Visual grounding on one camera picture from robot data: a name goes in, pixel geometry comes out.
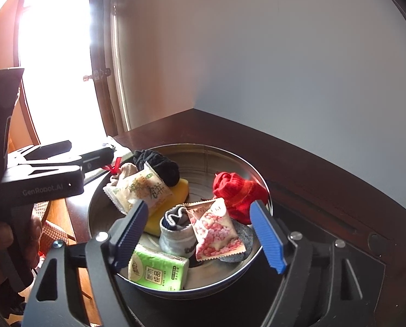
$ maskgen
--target red cloth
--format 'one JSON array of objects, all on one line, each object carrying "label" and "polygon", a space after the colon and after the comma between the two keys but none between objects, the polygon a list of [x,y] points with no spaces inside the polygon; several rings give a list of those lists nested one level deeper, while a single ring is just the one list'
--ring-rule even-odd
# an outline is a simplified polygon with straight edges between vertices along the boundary
[{"label": "red cloth", "polygon": [[213,194],[216,198],[223,198],[232,219],[244,225],[249,225],[250,204],[255,200],[268,202],[268,192],[259,183],[245,180],[237,173],[221,172],[213,181]]}]

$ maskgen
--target red bow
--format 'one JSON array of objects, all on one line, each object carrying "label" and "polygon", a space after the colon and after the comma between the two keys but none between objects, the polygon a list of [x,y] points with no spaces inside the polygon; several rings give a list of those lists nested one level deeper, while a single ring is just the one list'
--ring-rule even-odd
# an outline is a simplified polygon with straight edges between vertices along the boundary
[{"label": "red bow", "polygon": [[102,166],[101,168],[109,171],[111,173],[111,175],[116,175],[119,173],[120,162],[121,162],[121,157],[117,157],[117,159],[115,160],[115,164],[113,166],[106,165],[106,166]]}]

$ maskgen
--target window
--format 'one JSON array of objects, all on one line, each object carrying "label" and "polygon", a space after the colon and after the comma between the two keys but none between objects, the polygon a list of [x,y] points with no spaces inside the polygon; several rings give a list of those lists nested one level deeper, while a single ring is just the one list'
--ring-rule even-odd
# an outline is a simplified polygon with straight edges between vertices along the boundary
[{"label": "window", "polygon": [[82,149],[106,137],[91,75],[88,0],[25,0],[19,60],[32,122],[42,144]]}]

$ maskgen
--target yellow sponge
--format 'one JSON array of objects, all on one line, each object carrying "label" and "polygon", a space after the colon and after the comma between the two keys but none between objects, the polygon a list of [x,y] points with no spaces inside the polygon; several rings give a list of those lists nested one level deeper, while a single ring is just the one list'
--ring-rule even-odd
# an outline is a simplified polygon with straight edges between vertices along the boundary
[{"label": "yellow sponge", "polygon": [[159,227],[159,222],[162,219],[162,216],[164,216],[168,209],[171,209],[177,204],[182,204],[185,202],[189,193],[188,181],[181,178],[178,184],[170,189],[173,192],[173,195],[168,197],[167,200],[162,203],[158,210],[156,210],[147,221],[144,231],[150,235],[160,236],[161,229]]}]

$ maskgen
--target silver bolt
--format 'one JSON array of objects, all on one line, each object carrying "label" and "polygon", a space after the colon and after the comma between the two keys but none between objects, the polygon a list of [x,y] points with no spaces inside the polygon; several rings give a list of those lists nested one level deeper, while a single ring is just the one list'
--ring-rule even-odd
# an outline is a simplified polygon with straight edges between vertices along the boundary
[{"label": "silver bolt", "polygon": [[303,238],[303,234],[298,231],[293,231],[290,233],[289,237],[291,238],[291,240],[300,241]]},{"label": "silver bolt", "polygon": [[64,246],[64,241],[62,241],[62,240],[56,240],[56,241],[54,241],[54,242],[52,243],[52,247],[53,247],[54,249],[59,249],[59,248],[61,248],[62,246]]},{"label": "silver bolt", "polygon": [[343,249],[345,247],[345,241],[341,240],[340,238],[335,241],[335,246],[339,249]]},{"label": "silver bolt", "polygon": [[105,231],[100,231],[99,233],[97,233],[97,235],[95,236],[95,239],[99,242],[103,242],[105,240],[107,240],[109,237],[108,233]]}]

